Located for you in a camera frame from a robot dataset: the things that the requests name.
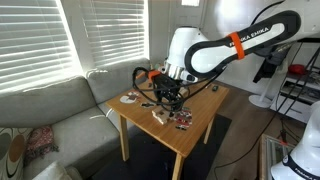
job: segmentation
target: wooden table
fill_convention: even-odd
[[[147,82],[144,82],[139,87],[141,89],[145,89],[147,84]],[[191,93],[198,89],[200,85],[203,85],[203,83],[191,86]],[[160,122],[155,120],[152,116],[152,109],[155,107],[143,108],[140,106],[141,102],[147,102],[142,95],[140,95],[140,102],[132,104],[121,103],[120,98],[133,90],[119,94],[113,99],[107,101],[106,105],[119,114],[120,140],[123,160],[126,161],[129,159],[126,122],[126,120],[129,120],[141,130],[145,131],[150,136],[177,153],[172,179],[180,179],[184,159],[190,154],[191,150],[206,129],[207,131],[204,143],[207,143],[215,114],[229,92],[229,89],[221,86],[218,91],[213,92],[211,90],[212,87],[213,86],[211,85],[209,88],[202,90],[200,93],[185,102],[184,106],[190,108],[192,112],[192,125],[190,125],[186,131],[176,129],[176,122],[168,122],[167,124],[162,125]],[[148,92],[146,94],[153,96],[152,92]]]

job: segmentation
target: table top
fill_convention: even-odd
[[[191,93],[202,85],[204,83],[190,86]],[[147,89],[147,86],[148,82],[144,82],[139,85],[139,88]],[[120,98],[132,92],[133,89],[110,99],[106,105],[176,153],[187,157],[229,92],[229,89],[221,86],[218,91],[213,92],[212,87],[211,85],[209,88],[203,89],[184,103],[184,107],[190,108],[192,112],[192,124],[186,131],[176,129],[175,126],[178,124],[174,121],[162,125],[153,118],[152,110],[156,107],[141,107],[142,102],[147,102],[142,95],[140,95],[140,102],[132,104],[120,102]],[[152,92],[146,94],[154,97]]]

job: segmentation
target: floor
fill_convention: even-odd
[[[219,152],[214,160],[208,180],[214,180],[214,167],[223,165],[239,158],[246,153],[253,145],[256,138],[268,124],[274,115],[274,111],[259,108],[251,104],[248,97],[251,93],[217,83],[230,89],[229,95],[219,109],[219,114],[232,119],[231,126],[226,137],[221,144]],[[265,134],[277,137],[281,130],[280,115],[277,115],[270,126],[266,129]],[[284,120],[285,124],[296,135],[302,136],[305,124],[300,121],[288,119]],[[288,137],[288,142],[296,144],[296,141]],[[258,168],[258,145],[245,158],[227,167],[216,170],[219,180],[250,180],[257,177]]]

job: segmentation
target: window blinds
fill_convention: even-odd
[[[80,0],[97,68],[147,56],[145,0]]]
[[[81,74],[66,24],[60,0],[1,0],[0,93]]]

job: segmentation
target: orange ring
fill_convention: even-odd
[[[229,34],[228,36],[231,37],[231,39],[232,39],[232,41],[234,43],[234,46],[235,46],[235,48],[237,50],[238,60],[243,59],[245,54],[244,54],[243,47],[242,47],[242,44],[241,44],[241,41],[240,41],[238,33],[237,32],[233,32],[233,33]]]

